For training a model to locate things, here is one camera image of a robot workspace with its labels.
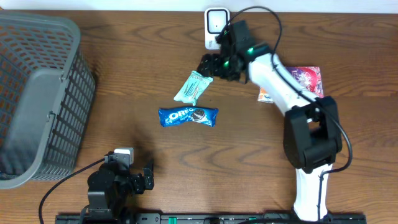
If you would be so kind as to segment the teal snack packet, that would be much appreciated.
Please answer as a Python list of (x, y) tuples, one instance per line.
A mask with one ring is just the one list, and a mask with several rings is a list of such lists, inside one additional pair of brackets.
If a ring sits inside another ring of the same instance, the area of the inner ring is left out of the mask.
[(174, 96), (174, 100), (195, 106), (200, 95), (207, 89), (212, 81), (213, 78), (204, 77), (193, 70), (181, 89)]

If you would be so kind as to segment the small orange snack box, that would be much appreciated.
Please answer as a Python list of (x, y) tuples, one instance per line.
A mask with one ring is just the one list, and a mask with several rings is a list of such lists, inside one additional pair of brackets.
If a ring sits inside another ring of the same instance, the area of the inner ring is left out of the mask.
[(263, 102), (263, 103), (273, 103), (273, 99), (270, 97), (270, 95), (265, 91), (265, 89), (260, 88), (259, 89), (259, 95), (257, 100), (259, 102)]

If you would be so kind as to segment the blue Oreo cookie pack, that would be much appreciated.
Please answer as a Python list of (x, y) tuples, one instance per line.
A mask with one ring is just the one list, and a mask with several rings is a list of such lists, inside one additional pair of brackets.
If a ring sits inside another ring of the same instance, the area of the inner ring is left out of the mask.
[(186, 106), (171, 109), (159, 109), (159, 120), (163, 127), (178, 126), (187, 122), (215, 126), (218, 109)]

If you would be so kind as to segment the purple red snack bag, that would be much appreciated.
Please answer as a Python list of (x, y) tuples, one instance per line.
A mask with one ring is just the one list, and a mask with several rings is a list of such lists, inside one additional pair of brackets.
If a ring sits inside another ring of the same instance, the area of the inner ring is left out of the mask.
[(320, 67), (287, 67), (286, 69), (302, 86), (318, 97), (324, 97)]

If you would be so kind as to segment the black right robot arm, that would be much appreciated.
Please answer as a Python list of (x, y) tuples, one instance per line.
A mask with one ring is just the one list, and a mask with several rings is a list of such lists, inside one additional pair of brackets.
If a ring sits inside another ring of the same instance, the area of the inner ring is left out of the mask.
[(205, 77), (245, 81), (264, 89), (284, 116), (284, 152), (296, 170), (294, 212), (315, 222), (327, 215), (326, 185), (342, 149), (336, 101), (320, 98), (302, 86), (267, 44), (258, 44), (245, 21), (205, 24), (206, 54), (197, 68)]

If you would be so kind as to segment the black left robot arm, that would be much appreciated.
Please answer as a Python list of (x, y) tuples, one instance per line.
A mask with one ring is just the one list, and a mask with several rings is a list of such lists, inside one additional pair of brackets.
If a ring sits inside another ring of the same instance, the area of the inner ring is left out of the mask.
[(154, 188), (154, 160), (133, 174), (132, 151), (109, 152), (104, 163), (88, 178), (88, 201), (80, 213), (79, 223), (135, 223), (126, 206), (127, 198)]

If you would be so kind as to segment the grey plastic mesh basket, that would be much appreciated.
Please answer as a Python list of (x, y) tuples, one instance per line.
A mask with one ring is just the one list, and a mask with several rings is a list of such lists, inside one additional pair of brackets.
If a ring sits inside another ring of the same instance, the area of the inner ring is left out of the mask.
[(1, 12), (1, 188), (60, 180), (75, 168), (96, 81), (78, 26)]

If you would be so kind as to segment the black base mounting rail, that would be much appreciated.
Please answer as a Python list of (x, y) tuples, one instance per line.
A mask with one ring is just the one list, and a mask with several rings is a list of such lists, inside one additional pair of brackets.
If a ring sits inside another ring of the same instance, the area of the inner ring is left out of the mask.
[(74, 223), (132, 223), (132, 224), (234, 224), (244, 223), (254, 220), (256, 223), (302, 223), (293, 213), (265, 213), (263, 215), (162, 215), (159, 213), (137, 213), (133, 216), (121, 218), (119, 220), (99, 220), (85, 215), (57, 215), (56, 224)]

